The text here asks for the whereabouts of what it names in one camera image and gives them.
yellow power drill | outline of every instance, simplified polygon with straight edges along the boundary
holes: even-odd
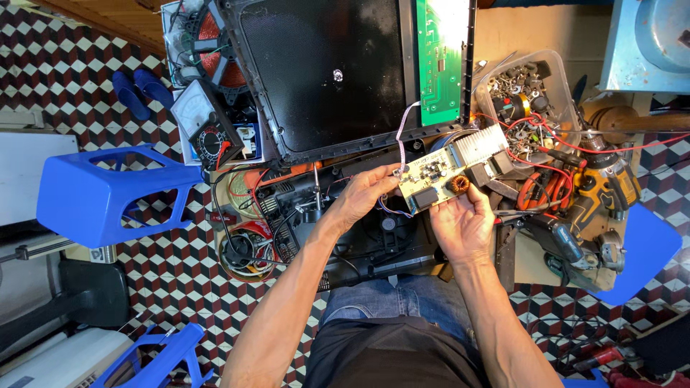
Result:
[[[586,129],[591,129],[586,121],[582,122]],[[587,131],[582,133],[580,146],[593,151],[614,149],[602,135],[588,134]],[[573,179],[579,197],[566,215],[573,224],[574,233],[589,224],[600,206],[609,209],[611,218],[620,221],[624,219],[625,211],[640,200],[640,184],[628,161],[617,153],[584,153],[583,157],[587,166]]]

circuit board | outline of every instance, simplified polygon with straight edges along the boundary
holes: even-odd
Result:
[[[460,118],[462,46],[469,1],[417,0],[422,125]]]
[[[412,214],[456,197],[446,183],[465,175],[478,186],[512,170],[505,149],[506,137],[499,124],[472,135],[461,137],[449,145],[405,165],[398,187]]]
[[[407,172],[402,174],[399,187],[411,213],[419,213],[428,207],[440,204],[456,196],[456,194],[446,188],[446,183],[452,177],[462,174],[465,167],[457,165],[451,153],[452,147],[453,145],[441,148],[425,157],[406,164],[406,167],[409,166],[409,169],[405,168]],[[428,187],[435,189],[438,201],[434,201],[431,205],[427,205],[424,208],[418,208],[413,195]]]

man's left hand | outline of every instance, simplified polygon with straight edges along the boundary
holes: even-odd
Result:
[[[399,180],[389,175],[399,167],[400,163],[389,164],[355,175],[324,217],[333,217],[334,226],[341,234],[347,232],[374,207],[381,195],[397,186]]]

jeans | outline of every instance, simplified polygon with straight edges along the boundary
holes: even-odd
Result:
[[[422,317],[460,342],[473,341],[468,338],[472,324],[460,289],[455,282],[430,275],[399,276],[396,287],[386,279],[376,279],[332,290],[319,327],[337,318],[398,316]]]

copper toroidal inductor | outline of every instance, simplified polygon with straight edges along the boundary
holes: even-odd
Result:
[[[448,180],[446,188],[454,194],[463,194],[470,188],[470,179],[464,175],[456,175]]]

